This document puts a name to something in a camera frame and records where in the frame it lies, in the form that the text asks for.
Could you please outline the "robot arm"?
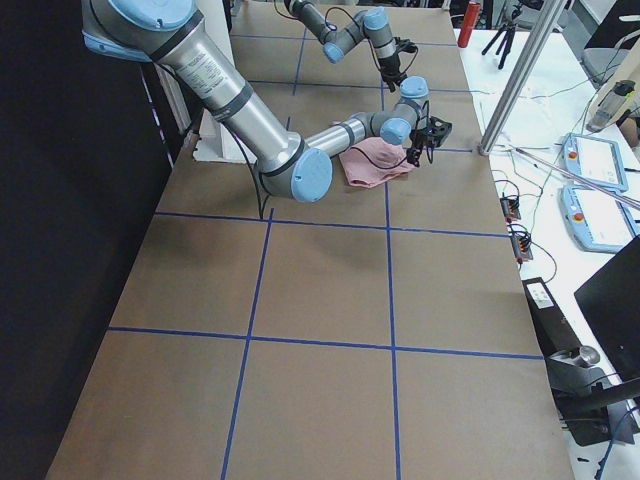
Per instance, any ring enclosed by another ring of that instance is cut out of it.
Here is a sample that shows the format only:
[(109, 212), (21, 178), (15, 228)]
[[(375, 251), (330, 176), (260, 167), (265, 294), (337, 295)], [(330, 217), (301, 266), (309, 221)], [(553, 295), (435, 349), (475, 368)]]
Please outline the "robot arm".
[(329, 22), (328, 12), (322, 14), (312, 1), (285, 1), (284, 5), (291, 17), (300, 21), (320, 42), (330, 63), (339, 63), (366, 41), (373, 50), (374, 64), (381, 79), (391, 92), (407, 78), (406, 72), (401, 70), (399, 54), (405, 46), (415, 52), (415, 45), (402, 43), (392, 33), (383, 7), (359, 11), (346, 26), (339, 28)]
[(287, 130), (276, 118), (207, 34), (195, 2), (84, 1), (81, 7), (90, 51), (171, 70), (255, 155), (254, 185), (272, 196), (320, 200), (332, 183), (332, 157), (366, 138), (396, 146), (409, 141), (405, 160), (418, 165), (422, 152), (440, 146), (451, 132), (451, 123), (430, 113), (426, 80), (401, 67), (400, 53), (417, 53), (417, 46), (393, 35), (381, 7), (359, 11), (338, 28), (311, 1), (286, 2), (292, 19), (317, 38), (331, 63), (368, 42), (383, 82), (400, 93), (391, 110), (357, 113), (309, 138)]

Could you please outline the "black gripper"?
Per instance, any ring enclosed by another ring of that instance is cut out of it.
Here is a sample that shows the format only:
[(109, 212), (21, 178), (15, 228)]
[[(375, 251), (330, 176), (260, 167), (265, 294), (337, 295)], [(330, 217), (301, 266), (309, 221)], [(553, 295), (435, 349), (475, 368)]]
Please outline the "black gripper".
[(410, 133), (411, 146), (406, 150), (405, 159), (414, 167), (420, 166), (420, 156), (426, 149), (430, 164), (435, 159), (435, 149), (440, 146), (440, 127), (429, 122), (425, 127), (414, 129)]
[(384, 58), (379, 57), (378, 65), (383, 82), (391, 92), (395, 92), (403, 81), (399, 56), (392, 54)]

